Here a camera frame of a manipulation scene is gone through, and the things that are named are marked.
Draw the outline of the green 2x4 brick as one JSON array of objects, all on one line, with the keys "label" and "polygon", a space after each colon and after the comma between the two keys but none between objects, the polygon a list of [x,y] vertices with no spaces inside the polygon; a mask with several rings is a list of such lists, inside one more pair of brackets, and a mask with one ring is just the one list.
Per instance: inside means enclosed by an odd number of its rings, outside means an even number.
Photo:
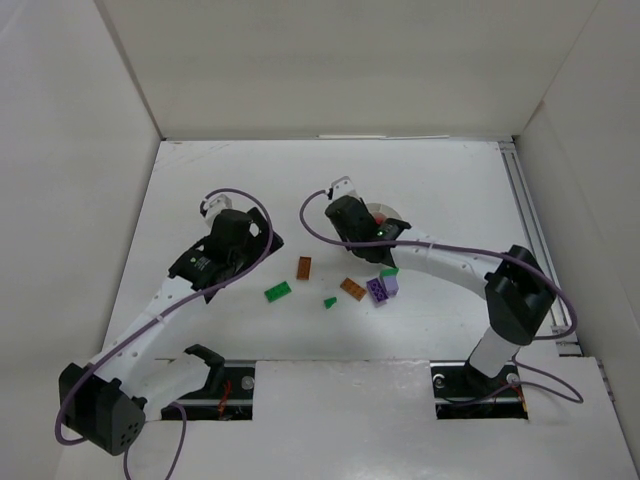
[{"label": "green 2x4 brick", "polygon": [[269,303],[273,303],[286,295],[290,294],[292,289],[287,281],[283,281],[264,291],[265,298]]}]

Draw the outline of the small green slope brick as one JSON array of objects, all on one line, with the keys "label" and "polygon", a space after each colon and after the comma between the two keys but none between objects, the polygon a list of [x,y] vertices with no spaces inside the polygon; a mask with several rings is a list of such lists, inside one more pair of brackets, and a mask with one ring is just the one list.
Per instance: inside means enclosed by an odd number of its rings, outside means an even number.
[{"label": "small green slope brick", "polygon": [[326,309],[330,309],[332,306],[334,306],[337,303],[338,299],[336,297],[329,297],[326,298],[323,303],[324,303],[324,307]]}]

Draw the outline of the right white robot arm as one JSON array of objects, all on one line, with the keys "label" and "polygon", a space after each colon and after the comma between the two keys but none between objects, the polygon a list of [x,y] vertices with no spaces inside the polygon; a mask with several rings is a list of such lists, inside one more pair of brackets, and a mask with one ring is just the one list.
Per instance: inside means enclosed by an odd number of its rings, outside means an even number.
[{"label": "right white robot arm", "polygon": [[556,300],[544,279],[532,273],[540,267],[524,247],[514,245],[507,252],[516,263],[439,249],[434,238],[403,220],[376,221],[364,202],[350,195],[331,202],[325,216],[344,242],[403,243],[354,248],[355,256],[374,264],[427,273],[486,301],[489,327],[464,366],[466,381],[478,392],[498,387],[505,364],[520,348],[532,343]]}]

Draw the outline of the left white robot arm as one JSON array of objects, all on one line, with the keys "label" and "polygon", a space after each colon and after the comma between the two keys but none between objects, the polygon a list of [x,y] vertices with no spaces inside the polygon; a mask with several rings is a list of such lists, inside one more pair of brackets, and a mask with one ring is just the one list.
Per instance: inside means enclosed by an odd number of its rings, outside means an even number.
[{"label": "left white robot arm", "polygon": [[[268,214],[225,208],[210,232],[184,251],[134,322],[86,365],[59,376],[55,437],[62,445],[89,441],[112,456],[125,452],[147,421],[161,419],[175,401],[214,393],[224,383],[225,360],[190,339],[197,317],[216,293],[280,249]],[[62,435],[68,428],[73,441]]]}]

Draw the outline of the white round divided container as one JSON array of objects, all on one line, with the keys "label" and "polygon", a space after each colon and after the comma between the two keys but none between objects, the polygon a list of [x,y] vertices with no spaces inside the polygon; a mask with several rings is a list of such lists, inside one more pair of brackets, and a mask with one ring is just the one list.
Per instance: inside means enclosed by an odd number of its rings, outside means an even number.
[{"label": "white round divided container", "polygon": [[[375,234],[375,241],[364,242],[367,244],[389,242],[396,240],[399,235],[408,228],[408,224],[400,219],[394,211],[380,204],[365,204],[368,211],[375,219],[375,215],[384,215],[387,219],[378,224],[378,229]],[[370,246],[370,247],[353,247],[351,251],[359,258],[362,258],[369,263],[385,265],[389,267],[395,267],[395,261],[392,257],[392,247],[389,245],[382,246]]]}]

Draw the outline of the orange 2x4 brick left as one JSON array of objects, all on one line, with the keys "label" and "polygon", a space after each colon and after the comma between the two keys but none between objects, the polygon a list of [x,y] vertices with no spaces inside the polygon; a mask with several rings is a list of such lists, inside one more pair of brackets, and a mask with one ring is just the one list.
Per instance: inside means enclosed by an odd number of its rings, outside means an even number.
[{"label": "orange 2x4 brick left", "polygon": [[312,258],[308,256],[300,256],[297,265],[296,279],[308,281],[311,274]]}]

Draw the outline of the orange 2x4 brick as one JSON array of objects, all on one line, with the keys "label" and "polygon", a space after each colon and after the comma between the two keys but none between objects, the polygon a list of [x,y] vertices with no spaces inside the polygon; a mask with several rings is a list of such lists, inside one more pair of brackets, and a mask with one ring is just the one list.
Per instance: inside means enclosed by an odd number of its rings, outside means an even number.
[{"label": "orange 2x4 brick", "polygon": [[296,279],[308,281],[311,274],[312,258],[308,256],[300,256],[297,265]]},{"label": "orange 2x4 brick", "polygon": [[361,301],[367,294],[365,288],[349,277],[342,281],[340,288],[357,301]]}]

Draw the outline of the green curved brick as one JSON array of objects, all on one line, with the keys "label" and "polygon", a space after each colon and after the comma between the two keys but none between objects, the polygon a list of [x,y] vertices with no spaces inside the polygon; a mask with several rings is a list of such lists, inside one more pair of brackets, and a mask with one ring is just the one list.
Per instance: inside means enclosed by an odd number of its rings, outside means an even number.
[{"label": "green curved brick", "polygon": [[397,276],[397,275],[398,275],[398,272],[399,272],[399,269],[398,269],[398,268],[386,268],[386,269],[383,269],[383,270],[380,272],[379,276],[380,276],[381,278],[389,277],[389,276],[391,276],[391,277],[395,277],[395,276]]}]

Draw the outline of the orange 2x4 brick right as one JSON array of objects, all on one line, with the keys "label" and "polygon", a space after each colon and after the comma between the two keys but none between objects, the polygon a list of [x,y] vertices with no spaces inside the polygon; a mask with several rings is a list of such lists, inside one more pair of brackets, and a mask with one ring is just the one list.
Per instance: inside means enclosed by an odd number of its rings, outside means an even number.
[{"label": "orange 2x4 brick right", "polygon": [[342,281],[340,288],[357,301],[361,301],[367,294],[365,288],[349,277]]}]

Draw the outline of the lavender slope brick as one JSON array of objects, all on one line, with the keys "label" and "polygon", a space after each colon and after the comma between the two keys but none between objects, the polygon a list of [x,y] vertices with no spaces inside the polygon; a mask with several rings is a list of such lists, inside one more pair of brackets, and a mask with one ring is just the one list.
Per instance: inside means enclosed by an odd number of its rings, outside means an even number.
[{"label": "lavender slope brick", "polygon": [[396,275],[381,276],[381,283],[388,297],[395,297],[399,291],[399,284]]}]

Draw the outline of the purple 2x4 brick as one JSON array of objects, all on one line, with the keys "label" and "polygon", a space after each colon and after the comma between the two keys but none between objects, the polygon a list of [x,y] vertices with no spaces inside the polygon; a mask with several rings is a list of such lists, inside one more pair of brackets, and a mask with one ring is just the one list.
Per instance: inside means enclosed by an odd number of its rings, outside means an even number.
[{"label": "purple 2x4 brick", "polygon": [[368,280],[366,287],[376,305],[385,303],[389,299],[383,284],[378,278]]}]

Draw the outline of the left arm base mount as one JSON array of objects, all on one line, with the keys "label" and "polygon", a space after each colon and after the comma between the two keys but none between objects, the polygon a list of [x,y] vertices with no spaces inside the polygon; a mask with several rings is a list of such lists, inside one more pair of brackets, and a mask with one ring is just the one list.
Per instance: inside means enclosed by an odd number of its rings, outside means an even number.
[{"label": "left arm base mount", "polygon": [[161,411],[162,420],[180,420],[180,405],[190,421],[250,421],[253,417],[256,362],[225,360],[194,345],[188,355],[204,361],[207,376],[199,390],[189,392]]}]

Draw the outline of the aluminium rail right side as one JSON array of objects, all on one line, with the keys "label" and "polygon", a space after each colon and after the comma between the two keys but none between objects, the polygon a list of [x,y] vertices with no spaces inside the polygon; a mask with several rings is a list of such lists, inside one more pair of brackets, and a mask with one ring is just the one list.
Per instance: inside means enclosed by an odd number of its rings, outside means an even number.
[{"label": "aluminium rail right side", "polygon": [[[515,142],[513,140],[502,140],[498,142],[498,146],[503,157],[529,250],[536,257],[543,273],[559,286],[560,282],[524,177]],[[549,331],[551,334],[562,333],[570,327],[570,324],[571,320],[564,303],[561,300],[557,300],[551,308],[548,319],[545,321],[543,332]]]}]

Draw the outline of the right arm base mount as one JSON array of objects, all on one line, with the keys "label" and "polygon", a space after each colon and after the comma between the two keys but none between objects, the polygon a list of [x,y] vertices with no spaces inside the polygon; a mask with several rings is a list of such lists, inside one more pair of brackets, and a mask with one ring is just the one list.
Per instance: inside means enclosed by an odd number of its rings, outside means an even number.
[{"label": "right arm base mount", "polygon": [[527,419],[517,368],[503,366],[495,378],[477,373],[465,362],[430,364],[438,420]]}]

